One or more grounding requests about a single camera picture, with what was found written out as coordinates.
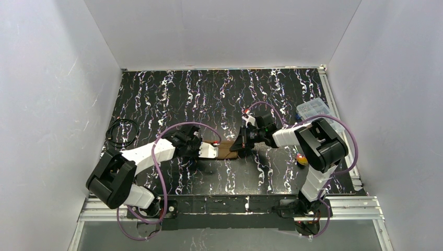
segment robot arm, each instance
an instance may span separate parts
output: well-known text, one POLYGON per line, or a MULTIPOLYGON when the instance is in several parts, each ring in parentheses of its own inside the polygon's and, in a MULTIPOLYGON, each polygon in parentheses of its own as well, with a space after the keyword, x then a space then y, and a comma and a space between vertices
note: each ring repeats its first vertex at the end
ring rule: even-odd
POLYGON ((309 163, 308 176, 299 192, 296 211, 317 211, 320 206, 319 193, 348 154, 342 138, 323 118, 287 129, 278 129, 270 114, 252 117, 246 112, 243 119, 247 125, 240 128, 240 134, 230 150, 251 149, 259 142, 273 148, 295 146, 309 163))
MULTIPOLYGON (((154 165, 151 150, 154 143, 118 152, 107 150, 86 182, 86 187, 110 209, 124 204, 143 209, 149 208, 157 196, 153 191, 133 184, 141 171, 154 165)), ((175 157, 216 158, 218 148, 202 142, 199 128, 183 125, 179 130, 160 139, 155 149, 157 161, 175 157)))

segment clear plastic container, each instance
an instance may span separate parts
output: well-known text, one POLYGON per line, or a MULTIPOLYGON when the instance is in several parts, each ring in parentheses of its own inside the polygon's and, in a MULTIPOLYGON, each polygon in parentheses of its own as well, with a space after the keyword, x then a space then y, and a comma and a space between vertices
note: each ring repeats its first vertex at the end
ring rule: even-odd
MULTIPOLYGON (((321 100, 321 98, 316 98, 301 105, 298 105, 296 110, 298 115, 300 115, 300 117, 304 120, 315 115, 334 116, 331 113, 331 110, 329 110, 329 107, 323 102, 323 100, 321 100)), ((342 125, 331 119, 326 119, 326 121, 337 133, 341 133, 345 130, 342 125)))

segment coiled black cable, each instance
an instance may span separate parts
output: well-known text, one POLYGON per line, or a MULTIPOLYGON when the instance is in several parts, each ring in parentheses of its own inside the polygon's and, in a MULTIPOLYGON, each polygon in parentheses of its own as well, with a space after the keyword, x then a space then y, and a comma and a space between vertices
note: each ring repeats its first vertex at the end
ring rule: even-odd
POLYGON ((132 143, 134 143, 134 141, 137 139, 139 133, 140 133, 140 128, 139 128, 137 122, 135 122, 134 120, 131 120, 131 119, 120 119, 119 118, 119 119, 116 119, 107 129, 106 139, 108 140, 108 142, 110 144, 112 144, 116 148, 124 148, 124 147, 128 147, 128 146, 132 145, 132 143), (126 142, 118 142, 117 138, 113 139, 112 132, 114 131, 114 129, 116 127, 118 127, 120 124, 125 125, 127 123, 132 124, 132 126, 135 128, 134 137, 131 140, 128 139, 126 142))

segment white wall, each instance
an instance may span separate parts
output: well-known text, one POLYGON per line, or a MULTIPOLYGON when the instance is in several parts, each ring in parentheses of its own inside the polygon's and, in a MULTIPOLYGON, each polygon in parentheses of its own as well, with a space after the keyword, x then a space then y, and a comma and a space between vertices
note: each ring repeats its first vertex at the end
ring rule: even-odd
POLYGON ((0 3, 1 250, 68 248, 120 79, 83 0, 0 3))
POLYGON ((395 250, 441 250, 443 2, 363 0, 329 67, 395 250))
POLYGON ((120 68, 318 66, 360 0, 85 0, 120 68))

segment floor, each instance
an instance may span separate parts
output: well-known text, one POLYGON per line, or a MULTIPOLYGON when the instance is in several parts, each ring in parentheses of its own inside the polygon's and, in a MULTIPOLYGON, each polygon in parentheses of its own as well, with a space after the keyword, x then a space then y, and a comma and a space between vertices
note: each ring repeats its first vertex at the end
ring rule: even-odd
MULTIPOLYGON (((185 121, 208 124, 224 140, 235 140, 241 114, 253 102, 273 104, 286 123, 294 124, 296 106, 317 97, 327 103, 317 69, 124 72, 111 122, 127 118, 139 124, 139 138, 128 150, 185 121)), ((254 112, 262 115, 271 110, 258 106, 254 112)), ((130 127, 115 131, 119 141, 135 133, 130 127)), ((204 139, 215 139, 210 131, 202 131, 204 139)), ((105 143, 103 150, 109 147, 105 143)), ((161 169, 169 194, 286 195, 296 194, 306 179, 307 170, 295 165, 295 156, 294 147, 258 145, 246 157, 232 161, 173 159, 162 163, 161 169)), ((161 193, 154 168, 140 173, 137 183, 161 193)), ((355 193, 350 176, 334 179, 328 192, 355 193)))
MULTIPOLYGON (((137 236, 134 222, 123 226, 137 236)), ((148 234, 139 229, 140 234, 148 234)), ((86 222, 78 250, 210 250, 210 251, 377 251, 382 250, 372 220, 332 221, 328 230, 310 242, 294 231, 278 229, 186 229, 163 231, 146 241, 124 236, 116 222, 86 222)))

